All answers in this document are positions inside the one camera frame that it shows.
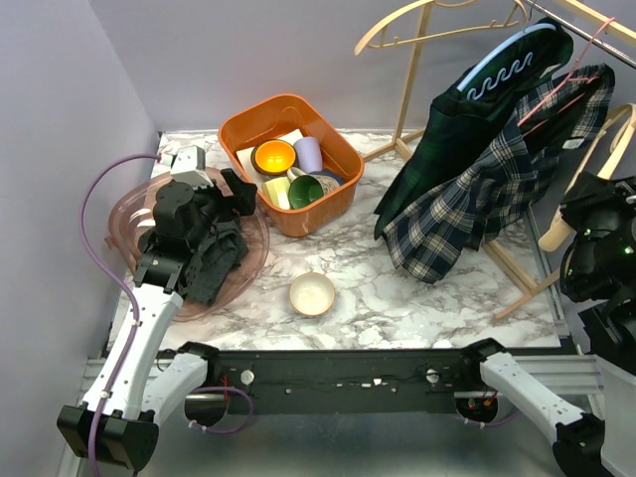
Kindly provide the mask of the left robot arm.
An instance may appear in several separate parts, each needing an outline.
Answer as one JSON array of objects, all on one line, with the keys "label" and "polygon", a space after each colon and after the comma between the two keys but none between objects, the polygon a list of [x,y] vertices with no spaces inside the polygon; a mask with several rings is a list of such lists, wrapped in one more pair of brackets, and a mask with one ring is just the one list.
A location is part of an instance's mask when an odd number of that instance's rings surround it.
[{"label": "left robot arm", "polygon": [[230,169],[221,174],[228,196],[206,173],[171,180],[156,192],[154,226],[139,247],[134,285],[124,290],[130,305],[120,332],[81,402],[59,414],[59,431],[94,474],[101,463],[138,474],[152,457],[161,423],[188,394],[211,393],[223,405],[247,396],[224,381],[219,351],[201,343],[186,343],[158,378],[149,377],[170,322],[194,296],[205,254],[255,211],[255,185]]}]

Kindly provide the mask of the grey dotted skirt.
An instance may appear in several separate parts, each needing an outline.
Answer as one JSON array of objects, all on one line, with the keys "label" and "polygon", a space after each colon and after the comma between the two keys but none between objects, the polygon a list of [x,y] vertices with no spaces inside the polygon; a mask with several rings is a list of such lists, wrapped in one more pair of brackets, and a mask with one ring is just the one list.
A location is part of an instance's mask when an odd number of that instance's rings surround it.
[{"label": "grey dotted skirt", "polygon": [[133,274],[137,286],[159,286],[206,306],[215,303],[229,274],[248,253],[239,218],[212,224],[193,249],[159,238],[155,228],[141,235],[138,248],[141,256]]}]

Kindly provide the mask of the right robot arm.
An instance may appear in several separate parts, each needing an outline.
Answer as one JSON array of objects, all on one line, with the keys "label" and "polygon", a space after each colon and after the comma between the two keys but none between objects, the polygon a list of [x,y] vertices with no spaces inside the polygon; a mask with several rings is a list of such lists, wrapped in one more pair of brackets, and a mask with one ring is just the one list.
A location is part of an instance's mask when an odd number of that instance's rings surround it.
[{"label": "right robot arm", "polygon": [[560,263],[558,284],[570,301],[592,301],[579,312],[600,373],[603,414],[564,399],[525,371],[494,339],[466,347],[457,377],[486,386],[538,430],[566,476],[635,473],[635,179],[584,172],[559,211],[575,232]]}]

